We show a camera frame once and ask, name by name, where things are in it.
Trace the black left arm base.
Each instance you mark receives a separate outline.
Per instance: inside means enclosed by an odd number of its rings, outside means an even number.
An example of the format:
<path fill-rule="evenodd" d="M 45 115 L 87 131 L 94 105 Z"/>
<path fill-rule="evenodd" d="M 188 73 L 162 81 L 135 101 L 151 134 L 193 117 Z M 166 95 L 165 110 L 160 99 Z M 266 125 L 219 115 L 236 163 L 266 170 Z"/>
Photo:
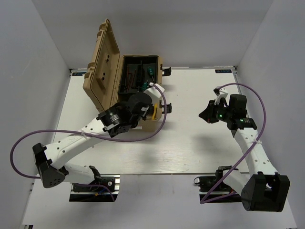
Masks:
<path fill-rule="evenodd" d="M 119 194 L 120 175 L 104 175 L 90 185 L 72 184 L 70 202 L 114 202 Z"/>

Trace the green stubby screwdriver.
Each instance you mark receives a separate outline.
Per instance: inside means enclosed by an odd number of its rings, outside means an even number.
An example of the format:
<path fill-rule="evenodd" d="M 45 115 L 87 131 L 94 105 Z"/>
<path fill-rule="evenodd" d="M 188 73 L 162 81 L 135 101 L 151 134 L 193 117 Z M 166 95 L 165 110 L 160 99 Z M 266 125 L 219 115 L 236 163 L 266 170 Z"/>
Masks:
<path fill-rule="evenodd" d="M 149 82 L 146 81 L 143 83 L 142 87 L 141 87 L 141 91 L 144 92 L 145 90 L 147 90 L 149 88 Z"/>
<path fill-rule="evenodd" d="M 152 79 L 152 82 L 154 83 L 155 82 L 155 74 L 154 74 L 154 71 L 153 71 L 152 67 L 147 68 L 147 73 L 148 73 L 149 77 Z"/>

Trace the tan plastic toolbox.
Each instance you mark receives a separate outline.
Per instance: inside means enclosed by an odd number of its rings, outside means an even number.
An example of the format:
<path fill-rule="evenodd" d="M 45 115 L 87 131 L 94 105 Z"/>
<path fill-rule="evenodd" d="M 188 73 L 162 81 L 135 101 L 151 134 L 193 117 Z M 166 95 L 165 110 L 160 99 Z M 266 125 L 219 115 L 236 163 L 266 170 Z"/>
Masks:
<path fill-rule="evenodd" d="M 97 41 L 91 62 L 87 66 L 87 73 L 84 76 L 83 89 L 89 96 L 99 113 L 109 109 L 118 102 L 128 101 L 132 96 L 122 97 L 118 94 L 119 83 L 122 73 L 122 62 L 124 56 L 141 55 L 121 55 L 117 45 L 113 29 L 109 20 L 105 20 L 99 27 Z M 171 68 L 164 69 L 163 61 L 159 57 L 159 80 L 157 83 L 149 83 L 149 88 L 144 91 L 153 96 L 152 105 L 157 104 L 156 120 L 142 119 L 133 128 L 137 130 L 154 132 L 157 122 L 163 114 L 171 113 L 172 105 L 163 103 L 161 92 L 162 77 L 171 75 Z"/>

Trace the yellow pliers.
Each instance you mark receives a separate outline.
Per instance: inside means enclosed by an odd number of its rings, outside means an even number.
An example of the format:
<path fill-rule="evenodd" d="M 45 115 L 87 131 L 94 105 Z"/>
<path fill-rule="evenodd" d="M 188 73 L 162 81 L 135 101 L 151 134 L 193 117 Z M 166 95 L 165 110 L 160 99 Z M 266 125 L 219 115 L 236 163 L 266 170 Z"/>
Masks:
<path fill-rule="evenodd" d="M 156 120 L 157 110 L 158 110 L 157 104 L 150 105 L 149 109 L 147 110 L 146 117 L 150 120 Z"/>

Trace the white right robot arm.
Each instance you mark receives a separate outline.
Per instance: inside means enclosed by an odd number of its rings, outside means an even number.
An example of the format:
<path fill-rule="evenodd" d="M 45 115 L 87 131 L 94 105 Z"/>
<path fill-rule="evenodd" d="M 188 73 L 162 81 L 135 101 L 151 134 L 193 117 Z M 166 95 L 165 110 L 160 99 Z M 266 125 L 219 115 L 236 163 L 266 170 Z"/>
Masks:
<path fill-rule="evenodd" d="M 282 212 L 290 188 L 288 176 L 281 175 L 266 155 L 258 139 L 257 126 L 247 117 L 246 96 L 232 94 L 227 102 L 218 96 L 210 100 L 199 117 L 209 124 L 225 122 L 234 140 L 238 143 L 246 161 L 249 176 L 241 174 L 236 165 L 219 167 L 212 186 L 202 198 L 202 203 L 210 202 L 208 195 L 215 189 L 227 190 L 241 197 L 247 211 Z"/>

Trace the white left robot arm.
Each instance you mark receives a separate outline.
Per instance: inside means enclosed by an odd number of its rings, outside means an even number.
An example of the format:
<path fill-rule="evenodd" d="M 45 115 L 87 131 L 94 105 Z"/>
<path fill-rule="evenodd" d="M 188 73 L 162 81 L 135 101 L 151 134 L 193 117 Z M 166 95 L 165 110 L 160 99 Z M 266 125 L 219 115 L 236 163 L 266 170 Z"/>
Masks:
<path fill-rule="evenodd" d="M 146 119 L 153 96 L 144 92 L 132 95 L 128 101 L 118 102 L 98 114 L 90 123 L 80 129 L 80 134 L 46 146 L 38 143 L 33 146 L 35 164 L 45 188 L 69 182 L 96 190 L 102 178 L 94 166 L 79 166 L 70 160 L 99 143 L 98 136 L 108 133 L 111 138 L 135 128 L 139 121 Z"/>

